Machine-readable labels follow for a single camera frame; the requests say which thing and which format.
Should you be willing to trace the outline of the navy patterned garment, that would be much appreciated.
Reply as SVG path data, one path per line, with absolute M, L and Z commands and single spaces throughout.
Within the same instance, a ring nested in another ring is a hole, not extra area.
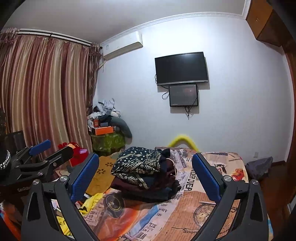
M 131 175 L 128 180 L 136 182 L 140 175 L 151 175 L 160 170 L 160 162 L 171 158 L 170 149 L 147 149 L 143 147 L 130 147 L 120 153 L 115 161 L 111 174 L 114 177 L 125 178 Z

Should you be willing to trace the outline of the red plush toy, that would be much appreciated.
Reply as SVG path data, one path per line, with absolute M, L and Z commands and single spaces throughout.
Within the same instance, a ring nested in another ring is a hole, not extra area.
M 83 149 L 75 142 L 62 143 L 58 145 L 59 150 L 61 150 L 64 147 L 71 147 L 73 150 L 72 158 L 70 159 L 71 167 L 75 167 L 81 164 L 89 155 L 88 149 Z

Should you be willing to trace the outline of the grey cloth on floor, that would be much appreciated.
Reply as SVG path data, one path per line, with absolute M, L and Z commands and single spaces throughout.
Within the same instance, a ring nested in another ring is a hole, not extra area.
M 271 165 L 273 163 L 273 157 L 262 158 L 255 161 L 248 162 L 245 165 L 245 169 L 248 174 L 249 180 L 260 180 L 269 173 Z

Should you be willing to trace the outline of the maroon folded garment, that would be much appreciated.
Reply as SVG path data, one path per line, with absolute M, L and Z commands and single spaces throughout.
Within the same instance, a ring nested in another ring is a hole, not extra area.
M 120 191 L 120 184 L 121 182 L 133 185 L 135 187 L 139 187 L 139 188 L 143 188 L 148 189 L 151 185 L 152 185 L 152 181 L 154 180 L 154 178 L 158 177 L 158 175 L 160 174 L 160 172 L 165 172 L 165 167 L 161 167 L 161 163 L 165 162 L 165 161 L 161 161 L 160 162 L 160 170 L 156 173 L 153 174 L 149 174 L 149 175 L 140 175 L 139 177 L 136 178 L 136 182 L 132 183 L 130 180 L 128 180 L 128 178 L 131 177 L 131 175 L 128 175 L 125 178 L 118 178 L 115 177 L 110 185 L 111 188 L 119 190 Z

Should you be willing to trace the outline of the printed bed sheet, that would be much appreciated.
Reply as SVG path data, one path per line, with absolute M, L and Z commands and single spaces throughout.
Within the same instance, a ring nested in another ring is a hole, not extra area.
M 190 240 L 215 207 L 192 167 L 194 154 L 187 148 L 171 149 L 181 185 L 174 198 L 147 203 L 109 187 L 89 195 L 80 213 L 100 240 Z

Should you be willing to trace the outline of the orange box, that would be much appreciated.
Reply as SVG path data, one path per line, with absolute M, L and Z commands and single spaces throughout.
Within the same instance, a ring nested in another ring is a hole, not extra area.
M 93 134 L 96 136 L 105 135 L 109 133 L 114 133 L 114 129 L 112 126 L 105 126 L 93 129 Z

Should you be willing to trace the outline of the green covered side table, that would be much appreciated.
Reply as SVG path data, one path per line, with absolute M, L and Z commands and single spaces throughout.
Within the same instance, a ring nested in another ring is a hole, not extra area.
M 99 156 L 109 156 L 125 149 L 125 137 L 118 132 L 105 135 L 91 135 L 92 150 Z

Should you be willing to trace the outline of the striped pink curtain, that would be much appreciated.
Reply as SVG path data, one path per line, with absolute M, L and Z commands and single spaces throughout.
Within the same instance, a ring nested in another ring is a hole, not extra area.
M 87 116 L 100 68 L 100 46 L 1 32 L 1 110 L 5 133 L 22 131 L 27 145 L 51 141 L 91 150 Z

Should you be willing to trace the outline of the black folded garment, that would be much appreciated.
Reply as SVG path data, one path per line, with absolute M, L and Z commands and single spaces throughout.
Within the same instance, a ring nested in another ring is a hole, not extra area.
M 174 198 L 181 190 L 180 182 L 176 177 L 178 172 L 175 163 L 172 159 L 166 158 L 166 161 L 161 163 L 161 167 L 165 167 L 165 172 L 160 172 L 148 189 L 144 190 L 121 182 L 119 185 L 121 193 L 128 199 L 147 203 L 164 202 Z

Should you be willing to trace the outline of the yellow foam tube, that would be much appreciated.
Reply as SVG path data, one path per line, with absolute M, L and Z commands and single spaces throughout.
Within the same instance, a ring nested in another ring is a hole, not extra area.
M 199 152 L 197 145 L 194 141 L 187 135 L 178 135 L 176 136 L 169 144 L 168 147 L 176 147 L 179 144 L 185 144 L 188 148 Z

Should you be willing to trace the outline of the white air conditioner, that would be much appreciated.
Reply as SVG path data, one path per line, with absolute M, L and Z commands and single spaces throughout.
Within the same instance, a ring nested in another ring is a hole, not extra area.
M 117 36 L 102 43 L 106 61 L 143 47 L 142 34 L 138 31 Z

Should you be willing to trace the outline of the wooden upper cabinet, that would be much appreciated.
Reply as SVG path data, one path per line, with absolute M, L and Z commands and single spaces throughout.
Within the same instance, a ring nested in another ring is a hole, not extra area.
M 293 40 L 287 27 L 267 1 L 251 1 L 246 20 L 255 39 L 260 42 L 280 47 Z

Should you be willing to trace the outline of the small wall monitor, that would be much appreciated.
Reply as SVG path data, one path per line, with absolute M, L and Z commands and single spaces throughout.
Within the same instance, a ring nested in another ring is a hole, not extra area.
M 169 86 L 170 107 L 198 106 L 198 87 L 196 84 Z

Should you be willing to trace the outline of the black wall television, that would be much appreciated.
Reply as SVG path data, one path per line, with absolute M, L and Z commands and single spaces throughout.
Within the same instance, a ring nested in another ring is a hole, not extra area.
M 154 59 L 157 85 L 208 82 L 203 52 L 157 57 Z

